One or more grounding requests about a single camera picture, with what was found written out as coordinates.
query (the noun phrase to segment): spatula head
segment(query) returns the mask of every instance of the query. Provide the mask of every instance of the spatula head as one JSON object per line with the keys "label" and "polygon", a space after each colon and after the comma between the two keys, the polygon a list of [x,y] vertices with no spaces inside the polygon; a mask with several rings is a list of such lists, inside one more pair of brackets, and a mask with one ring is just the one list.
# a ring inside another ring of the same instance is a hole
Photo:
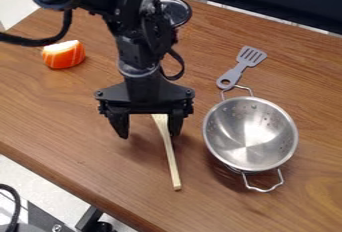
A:
{"label": "spatula head", "polygon": [[266,58],[267,54],[265,52],[250,46],[245,46],[241,49],[236,59],[239,63],[243,63],[248,67],[255,67]]}

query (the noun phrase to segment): spatula handle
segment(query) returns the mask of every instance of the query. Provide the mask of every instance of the spatula handle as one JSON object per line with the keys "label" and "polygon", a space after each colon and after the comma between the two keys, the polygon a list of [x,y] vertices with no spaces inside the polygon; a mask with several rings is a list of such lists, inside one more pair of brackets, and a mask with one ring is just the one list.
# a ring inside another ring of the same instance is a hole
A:
{"label": "spatula handle", "polygon": [[238,63],[235,68],[228,70],[219,79],[216,84],[222,90],[232,89],[242,76],[242,72],[247,68],[243,63]]}

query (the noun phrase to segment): screw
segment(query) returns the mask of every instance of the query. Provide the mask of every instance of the screw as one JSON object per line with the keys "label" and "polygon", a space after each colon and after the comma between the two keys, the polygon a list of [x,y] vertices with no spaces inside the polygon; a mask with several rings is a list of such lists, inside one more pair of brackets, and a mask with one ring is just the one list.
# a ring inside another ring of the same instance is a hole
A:
{"label": "screw", "polygon": [[60,232],[62,231],[62,226],[59,225],[59,224],[55,224],[53,227],[52,227],[52,232]]}

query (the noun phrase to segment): colander handle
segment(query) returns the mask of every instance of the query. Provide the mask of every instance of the colander handle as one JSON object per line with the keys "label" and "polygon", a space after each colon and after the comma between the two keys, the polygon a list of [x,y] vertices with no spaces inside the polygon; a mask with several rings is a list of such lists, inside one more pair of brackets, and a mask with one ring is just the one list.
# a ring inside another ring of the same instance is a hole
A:
{"label": "colander handle", "polygon": [[[253,93],[252,89],[249,88],[249,87],[241,86],[241,85],[237,85],[237,84],[236,84],[236,85],[234,85],[233,88],[239,88],[239,89],[247,90],[247,91],[249,92],[249,94],[250,94],[252,97],[254,97],[254,93]],[[223,90],[223,91],[221,92],[221,98],[222,98],[222,100],[226,100],[226,98],[224,97],[224,94],[225,94],[225,92],[229,91],[230,89],[231,89],[231,88],[229,88],[228,90]]]}
{"label": "colander handle", "polygon": [[245,182],[246,188],[248,188],[249,190],[258,191],[260,193],[269,193],[269,192],[275,190],[277,187],[279,187],[279,186],[284,184],[284,178],[283,178],[283,175],[282,175],[280,169],[277,169],[277,171],[278,171],[278,176],[279,176],[279,183],[274,185],[273,187],[271,187],[269,189],[261,189],[261,188],[250,186],[249,183],[248,183],[246,174],[244,172],[241,172],[241,174],[242,174],[243,181]]}

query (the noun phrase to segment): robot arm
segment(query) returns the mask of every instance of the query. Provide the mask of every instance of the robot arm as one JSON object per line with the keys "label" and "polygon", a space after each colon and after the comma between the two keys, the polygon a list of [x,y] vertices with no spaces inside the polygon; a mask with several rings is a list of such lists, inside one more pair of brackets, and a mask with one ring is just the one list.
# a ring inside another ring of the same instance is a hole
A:
{"label": "robot arm", "polygon": [[[183,119],[193,113],[192,89],[169,82],[184,73],[184,61],[172,46],[177,27],[191,17],[191,8],[181,0],[34,0],[44,8],[63,10],[61,32],[48,39],[24,39],[0,34],[0,41],[24,46],[44,46],[60,40],[71,25],[72,9],[83,8],[101,15],[116,39],[118,67],[124,82],[95,93],[99,111],[120,137],[129,134],[130,114],[169,115],[171,135],[179,135]],[[169,53],[183,67],[176,76],[166,76],[160,61]]]}

